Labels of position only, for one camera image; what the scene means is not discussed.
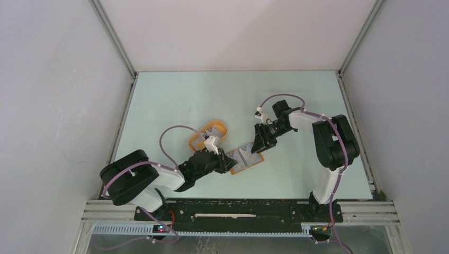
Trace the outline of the silver VIP card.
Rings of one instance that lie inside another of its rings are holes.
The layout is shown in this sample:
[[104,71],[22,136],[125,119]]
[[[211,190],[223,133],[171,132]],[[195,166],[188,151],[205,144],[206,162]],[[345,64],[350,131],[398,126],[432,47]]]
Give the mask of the silver VIP card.
[[239,152],[238,149],[227,153],[227,156],[230,157],[231,159],[234,159],[237,162],[237,164],[235,164],[230,170],[232,175],[235,175],[246,168],[241,153]]
[[250,142],[239,148],[239,152],[243,158],[246,167],[252,167],[260,162],[263,162],[263,157],[258,153],[252,153],[254,143]]

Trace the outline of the orange leather card holder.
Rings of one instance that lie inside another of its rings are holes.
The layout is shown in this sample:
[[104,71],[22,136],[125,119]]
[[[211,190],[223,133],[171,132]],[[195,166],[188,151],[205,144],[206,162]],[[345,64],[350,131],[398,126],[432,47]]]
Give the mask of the orange leather card holder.
[[253,145],[254,143],[250,142],[227,153],[228,157],[237,161],[237,164],[230,169],[232,175],[238,174],[265,161],[261,153],[251,153]]

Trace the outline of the gold card with black stripe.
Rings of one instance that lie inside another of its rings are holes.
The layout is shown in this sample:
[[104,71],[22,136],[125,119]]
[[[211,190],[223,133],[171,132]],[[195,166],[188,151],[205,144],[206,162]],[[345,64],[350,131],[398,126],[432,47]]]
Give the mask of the gold card with black stripe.
[[220,139],[223,139],[225,134],[226,134],[226,131],[218,128],[217,126],[212,126],[210,128],[204,129],[203,134],[201,136],[198,136],[195,139],[193,139],[190,142],[190,145],[194,150],[202,150],[203,148],[205,148],[204,141],[208,136],[212,135],[212,136],[217,136]]

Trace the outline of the beige oval plastic tray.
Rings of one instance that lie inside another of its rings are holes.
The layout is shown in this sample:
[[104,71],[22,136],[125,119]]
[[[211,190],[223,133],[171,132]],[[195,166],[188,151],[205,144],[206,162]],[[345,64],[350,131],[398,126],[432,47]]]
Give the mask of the beige oval plastic tray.
[[205,148],[205,138],[203,137],[204,135],[216,136],[220,139],[220,141],[222,141],[227,137],[228,128],[222,121],[212,120],[202,129],[200,129],[200,132],[202,133],[202,136],[196,133],[193,134],[188,140],[188,146],[193,152]]

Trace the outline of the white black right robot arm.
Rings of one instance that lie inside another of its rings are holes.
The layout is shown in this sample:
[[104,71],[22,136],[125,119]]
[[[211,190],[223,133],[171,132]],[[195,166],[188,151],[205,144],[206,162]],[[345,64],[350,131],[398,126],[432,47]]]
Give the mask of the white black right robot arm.
[[329,214],[327,204],[332,203],[343,173],[360,155],[360,147],[349,121],[344,115],[327,117],[306,110],[303,106],[291,108],[287,101],[276,102],[272,109],[276,119],[271,121],[259,106],[255,118],[255,138],[251,152],[261,153],[273,148],[277,138],[300,129],[308,129],[313,134],[315,150],[323,171],[311,193],[308,214],[314,221],[322,221]]

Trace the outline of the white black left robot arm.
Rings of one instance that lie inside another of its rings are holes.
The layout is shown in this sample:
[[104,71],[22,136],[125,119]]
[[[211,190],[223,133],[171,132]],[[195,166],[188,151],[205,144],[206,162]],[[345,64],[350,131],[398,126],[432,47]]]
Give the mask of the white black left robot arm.
[[104,185],[103,196],[115,206],[140,206],[158,221],[167,215],[161,189],[184,192],[204,176],[213,172],[225,174],[237,163],[221,148],[218,153],[202,149],[177,168],[170,168],[149,160],[139,149],[103,168],[99,176]]

